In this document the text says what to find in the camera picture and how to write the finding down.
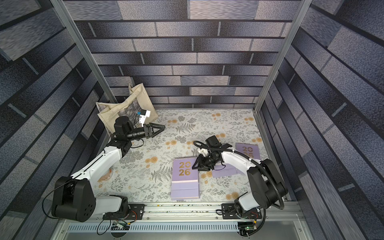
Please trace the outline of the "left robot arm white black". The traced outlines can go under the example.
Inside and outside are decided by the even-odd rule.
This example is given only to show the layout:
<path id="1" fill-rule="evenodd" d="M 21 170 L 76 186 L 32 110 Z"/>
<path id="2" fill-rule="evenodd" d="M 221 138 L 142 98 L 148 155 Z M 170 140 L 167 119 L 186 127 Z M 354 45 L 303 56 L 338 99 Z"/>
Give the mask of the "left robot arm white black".
<path id="1" fill-rule="evenodd" d="M 153 138 L 165 128 L 155 123 L 136 128 L 128 117 L 118 117 L 115 132 L 104 150 L 79 171 L 56 181 L 52 216 L 78 222 L 97 215 L 108 220 L 125 219 L 131 213 L 128 199 L 118 195 L 96 198 L 93 185 L 129 152 L 134 140 Z"/>

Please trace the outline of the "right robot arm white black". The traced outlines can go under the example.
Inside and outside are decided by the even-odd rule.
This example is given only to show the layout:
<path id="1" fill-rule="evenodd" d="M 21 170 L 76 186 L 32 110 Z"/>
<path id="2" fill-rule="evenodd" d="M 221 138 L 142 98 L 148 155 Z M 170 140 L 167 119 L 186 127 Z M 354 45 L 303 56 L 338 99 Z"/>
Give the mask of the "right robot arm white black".
<path id="1" fill-rule="evenodd" d="M 193 165 L 198 171 L 215 171 L 217 163 L 223 167 L 231 165 L 248 176 L 251 191 L 234 201 L 234 209 L 240 218 L 249 214 L 251 210 L 275 207 L 285 208 L 283 196 L 288 193 L 285 182 L 269 159 L 257 160 L 237 151 L 230 144 L 222 144 L 216 136 L 206 139 L 205 143 L 194 141 L 199 155 Z"/>

